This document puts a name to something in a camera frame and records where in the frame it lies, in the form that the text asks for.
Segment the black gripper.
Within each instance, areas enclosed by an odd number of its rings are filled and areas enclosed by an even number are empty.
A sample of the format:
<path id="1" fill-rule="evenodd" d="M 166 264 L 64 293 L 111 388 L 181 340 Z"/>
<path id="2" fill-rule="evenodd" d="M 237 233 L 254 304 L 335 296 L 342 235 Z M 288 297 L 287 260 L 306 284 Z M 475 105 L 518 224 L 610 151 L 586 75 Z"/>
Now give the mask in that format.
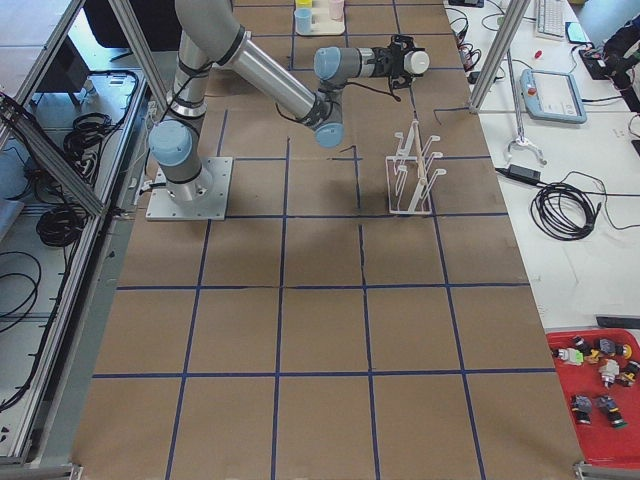
<path id="1" fill-rule="evenodd" d="M 424 75 L 410 76 L 404 72 L 404 55 L 412 50 L 425 49 L 416 46 L 412 36 L 401 34 L 392 35 L 388 46 L 373 48 L 374 70 L 372 77 L 386 78 L 388 94 L 398 102 L 400 102 L 401 99 L 395 91 L 409 88 L 415 78 L 419 78 Z"/>

